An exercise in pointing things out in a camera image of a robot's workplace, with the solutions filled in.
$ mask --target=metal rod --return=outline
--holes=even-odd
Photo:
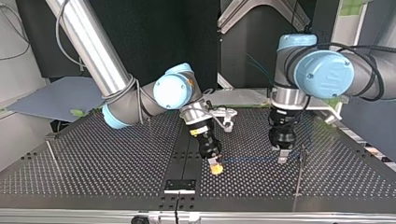
[[[55,16],[65,0],[47,0]],[[63,27],[104,96],[122,91],[130,80],[89,0],[69,0]]]
[[[52,157],[55,161],[57,161],[58,159],[56,158],[55,154],[53,153],[52,146],[50,145],[50,141],[46,141],[46,143],[47,143],[47,146],[49,147],[49,152],[50,152],[51,157]]]

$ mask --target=black cable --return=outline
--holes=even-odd
[[[293,7],[293,14],[291,15],[291,26],[294,29],[294,32],[298,32],[297,28],[294,27],[294,18],[296,16],[296,11],[297,11],[297,5],[298,5],[298,1],[296,0],[296,2],[294,3],[294,7]]]
[[[391,48],[391,47],[385,47],[385,46],[376,46],[376,45],[355,45],[355,46],[349,46],[350,48],[353,49],[372,49],[372,50],[378,50],[378,51],[384,51],[388,53],[396,53],[396,48]]]
[[[178,200],[180,197],[180,193],[177,195],[177,201],[176,201],[176,208],[175,208],[175,222],[178,224],[178,214],[177,214],[177,209],[178,209]]]
[[[17,28],[14,26],[14,24],[12,24],[11,20],[9,19],[9,17],[8,17],[8,16],[6,15],[6,13],[1,9],[2,7],[4,7],[5,9],[8,9],[10,12],[12,12],[12,13],[15,15],[15,17],[18,19],[18,23],[20,24],[20,27],[21,27],[21,30],[22,30],[22,34],[17,30]],[[29,42],[29,40],[27,39],[27,36],[26,36],[25,32],[23,31],[23,26],[22,26],[22,23],[21,23],[21,18],[18,16],[18,14],[17,14],[12,8],[10,8],[10,7],[7,6],[7,5],[2,6],[2,7],[0,7],[0,11],[1,11],[2,14],[6,17],[7,21],[9,22],[9,24],[10,24],[10,25],[12,26],[12,28],[14,29],[15,33],[16,33],[22,40],[24,40],[24,41],[27,43],[27,47],[26,47],[26,49],[25,49],[23,52],[21,52],[21,53],[19,53],[19,54],[16,54],[16,55],[14,55],[14,56],[6,57],[6,58],[0,58],[0,61],[5,61],[5,60],[10,60],[10,59],[15,59],[15,58],[18,58],[18,57],[21,57],[22,55],[24,55],[24,54],[29,50],[29,48],[30,48],[30,42]]]
[[[289,76],[289,70],[290,70],[291,66],[293,65],[293,63],[294,63],[300,56],[302,56],[304,53],[306,53],[306,52],[309,51],[310,49],[313,49],[313,48],[316,48],[316,47],[329,47],[329,46],[335,46],[335,47],[338,47],[338,48],[341,48],[341,49],[345,49],[345,50],[351,51],[351,52],[353,52],[354,54],[356,54],[358,57],[362,58],[367,64],[370,65],[370,67],[371,67],[372,70],[373,70],[372,76],[376,76],[376,78],[378,79],[379,93],[378,93],[378,95],[377,95],[375,98],[373,98],[373,99],[367,99],[367,98],[364,98],[364,99],[367,100],[367,101],[377,101],[377,100],[381,99],[382,96],[383,96],[384,93],[385,93],[385,85],[384,85],[384,79],[382,78],[381,73],[379,72],[378,68],[376,67],[376,64],[374,64],[374,62],[371,61],[370,58],[369,58],[367,55],[361,54],[361,53],[357,52],[355,49],[353,49],[353,48],[350,47],[350,46],[343,45],[343,44],[339,44],[339,43],[322,43],[322,44],[316,44],[316,45],[304,47],[302,50],[300,50],[299,52],[297,52],[297,53],[290,59],[290,61],[287,62],[288,65],[287,65],[287,68],[286,68],[285,72],[286,72],[286,77],[288,78],[288,80],[289,80],[289,77],[290,77],[290,76]]]

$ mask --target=metal frame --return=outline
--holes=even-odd
[[[269,6],[276,9],[286,20],[297,30],[303,30],[310,20],[305,15],[303,9],[297,3],[294,12],[294,5],[297,0],[233,0],[225,9],[218,21],[218,26],[222,34],[226,34],[242,17],[251,9],[258,6]]]
[[[65,130],[66,132],[75,128],[83,122],[86,118],[79,120],[72,124],[71,127]],[[389,182],[395,183],[396,176],[386,165],[379,161],[376,157],[369,156],[370,154],[363,150],[363,148],[348,138],[342,131],[335,129],[334,133],[340,141],[347,144],[351,151],[357,153],[356,155],[367,160],[371,168],[378,171]],[[197,186],[200,184],[199,174],[201,173],[202,160],[196,157],[197,142],[193,140],[188,134],[188,129],[180,129],[178,141],[174,148],[174,158],[168,165],[167,172],[164,177],[163,185],[167,179],[195,179]],[[35,149],[35,151],[45,150],[46,146]],[[13,172],[13,168],[20,166],[24,161],[17,161],[7,170],[0,173],[1,176],[7,175],[8,172]],[[9,197],[1,197],[2,204],[7,204],[9,207],[20,209],[1,209],[0,208],[0,223],[1,222],[31,222],[31,223],[64,223],[65,221],[71,223],[129,223],[133,216],[143,215],[149,216],[154,220],[161,220],[161,223],[174,223],[175,211],[178,212],[180,221],[184,223],[239,223],[241,220],[246,222],[358,222],[358,223],[394,223],[396,222],[396,215],[368,215],[358,213],[316,213],[315,211],[346,211],[346,212],[367,212],[367,213],[392,213],[395,200],[393,199],[378,199],[378,200],[358,200],[351,201],[349,199],[329,199],[329,198],[311,198],[306,196],[290,197],[287,200],[262,200],[262,199],[201,199],[199,194],[192,195],[166,195],[165,193],[159,195],[158,202],[152,204],[149,211],[152,212],[137,212],[136,209],[141,207],[145,202],[139,201],[136,198],[127,199],[95,199],[86,197],[76,200],[76,198],[35,198],[26,197],[23,195],[10,195]],[[50,204],[53,209],[37,209],[40,204]],[[362,209],[357,209],[357,204],[361,204]],[[203,212],[203,211],[224,211],[224,212]]]
[[[175,223],[173,212],[0,209],[0,223],[131,223],[134,216]],[[356,213],[199,213],[179,212],[181,223],[394,223],[394,215]]]

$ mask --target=metal clamp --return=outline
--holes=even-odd
[[[218,107],[216,109],[209,110],[209,113],[211,113],[213,116],[217,118],[224,118],[223,125],[225,126],[224,132],[230,133],[233,131],[233,117],[235,117],[238,112],[236,110],[231,109],[231,108],[225,108],[225,107]]]
[[[219,18],[218,26],[221,33],[225,34],[254,7],[269,6],[276,9],[290,23],[293,22],[292,25],[297,30],[303,30],[310,20],[299,4],[294,12],[295,1],[297,0],[233,0]]]

